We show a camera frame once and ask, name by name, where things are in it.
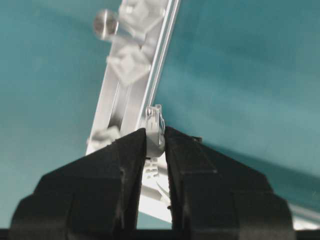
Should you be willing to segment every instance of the teal background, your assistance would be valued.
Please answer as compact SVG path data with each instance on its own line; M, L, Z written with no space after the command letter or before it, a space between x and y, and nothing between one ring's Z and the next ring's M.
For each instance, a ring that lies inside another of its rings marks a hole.
M182 0L155 103L320 212L319 44L318 0Z
M120 0L0 2L0 228L40 177L84 155ZM320 1L182 0L156 103L166 124L320 212ZM145 214L140 228L168 228Z

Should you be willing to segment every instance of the teal wall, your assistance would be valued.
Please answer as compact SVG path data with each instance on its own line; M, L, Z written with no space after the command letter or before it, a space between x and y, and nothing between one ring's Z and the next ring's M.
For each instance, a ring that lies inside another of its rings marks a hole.
M0 228L44 173L83 156L110 48L92 21L119 4L1 1ZM167 125L320 212L319 26L318 0L182 0L155 101Z
M319 26L318 0L182 0L155 102L320 212Z

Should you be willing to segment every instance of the white plastic clip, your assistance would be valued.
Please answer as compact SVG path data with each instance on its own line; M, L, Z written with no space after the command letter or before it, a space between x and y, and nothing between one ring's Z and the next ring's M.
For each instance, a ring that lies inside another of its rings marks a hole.
M116 139L121 138L120 131L117 126L111 126L107 129L96 131L91 139L88 140L88 146L91 152L95 152L112 144Z
M165 151L165 121L161 105L145 109L146 156L158 158Z
M165 16L159 0L127 0L119 8L119 17L135 29L147 34Z
M136 45L127 45L106 60L125 87L146 76L151 69L148 58Z

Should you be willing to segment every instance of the metal screw head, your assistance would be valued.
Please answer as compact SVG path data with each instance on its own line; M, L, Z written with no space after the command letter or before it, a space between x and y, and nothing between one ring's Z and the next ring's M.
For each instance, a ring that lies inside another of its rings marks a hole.
M104 9L97 13L93 22L93 29L99 39L110 41L116 34L118 25L117 15L108 9Z

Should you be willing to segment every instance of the white plastic tab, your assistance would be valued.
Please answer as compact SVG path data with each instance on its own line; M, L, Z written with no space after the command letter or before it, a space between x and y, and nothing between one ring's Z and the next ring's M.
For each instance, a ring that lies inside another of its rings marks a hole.
M161 105L145 109L146 156L158 158L165 151L165 121Z
M160 23L165 13L159 0L127 0L119 8L120 19L144 34Z
M88 154L112 144L112 142L119 138L121 138L121 134L117 126L96 131L91 139L88 139L88 150L90 149Z
M124 46L114 56L108 56L106 60L125 87L148 75L151 69L148 58L134 44Z

